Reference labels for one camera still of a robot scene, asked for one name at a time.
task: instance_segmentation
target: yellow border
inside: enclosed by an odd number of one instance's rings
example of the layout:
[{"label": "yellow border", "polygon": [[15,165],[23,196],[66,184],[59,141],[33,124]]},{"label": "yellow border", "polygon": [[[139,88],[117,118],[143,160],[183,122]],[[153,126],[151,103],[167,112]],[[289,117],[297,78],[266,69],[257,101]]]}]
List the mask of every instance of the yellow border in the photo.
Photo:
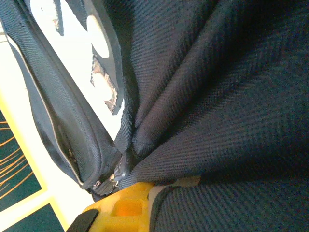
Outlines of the yellow border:
[{"label": "yellow border", "polygon": [[[42,195],[42,194],[45,194],[47,193],[48,191],[48,187],[47,187],[47,183],[46,181],[44,180],[44,178],[40,175],[40,172],[39,172],[39,169],[30,153],[30,150],[26,144],[26,142],[24,141],[24,137],[22,135],[22,133],[20,133],[17,125],[16,125],[16,122],[14,120],[14,117],[11,115],[10,113],[10,110],[9,108],[7,107],[7,105],[5,104],[5,98],[2,96],[1,92],[0,92],[0,109],[3,113],[3,116],[5,117],[8,125],[10,126],[20,148],[22,149],[31,169],[33,170],[33,173],[34,175],[36,176],[36,178],[38,179],[38,182],[40,183],[40,186],[41,186],[41,190],[30,195],[29,197],[23,199],[22,201],[12,205],[11,207],[9,207],[10,210],[13,210],[13,209],[17,209],[17,207],[20,205],[20,204],[24,204],[25,202],[28,202],[28,201],[32,201],[34,198]],[[17,223],[19,222],[20,220],[24,219],[25,217],[29,216],[30,214],[34,213],[35,211],[37,211],[38,209],[44,207],[45,205],[47,204],[51,204],[62,228],[64,230],[66,230],[69,225],[67,223],[67,221],[65,220],[65,218],[63,217],[63,214],[61,213],[61,210],[59,208],[59,206],[57,205],[57,202],[55,200],[54,197],[48,197],[45,201],[43,201],[41,204],[38,204],[36,205],[34,208],[30,209],[29,211],[27,211],[26,214],[24,214],[23,216],[19,217],[18,220],[14,223]]]}]

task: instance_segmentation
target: yellow plastic object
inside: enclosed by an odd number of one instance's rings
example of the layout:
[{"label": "yellow plastic object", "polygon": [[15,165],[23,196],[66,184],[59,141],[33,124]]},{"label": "yellow plastic object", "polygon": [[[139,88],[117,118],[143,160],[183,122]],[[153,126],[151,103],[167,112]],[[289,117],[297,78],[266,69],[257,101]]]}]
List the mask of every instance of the yellow plastic object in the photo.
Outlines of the yellow plastic object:
[{"label": "yellow plastic object", "polygon": [[148,232],[147,196],[153,183],[136,183],[87,207],[99,211],[89,232]]}]

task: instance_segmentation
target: teal surface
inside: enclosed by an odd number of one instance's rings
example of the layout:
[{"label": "teal surface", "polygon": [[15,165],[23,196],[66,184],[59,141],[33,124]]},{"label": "teal surface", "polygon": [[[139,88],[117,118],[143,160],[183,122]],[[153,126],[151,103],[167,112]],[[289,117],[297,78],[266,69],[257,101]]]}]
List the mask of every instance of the teal surface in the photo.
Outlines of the teal surface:
[{"label": "teal surface", "polygon": [[0,111],[0,212],[41,190]]},{"label": "teal surface", "polygon": [[4,232],[63,232],[50,204],[44,206]]}]

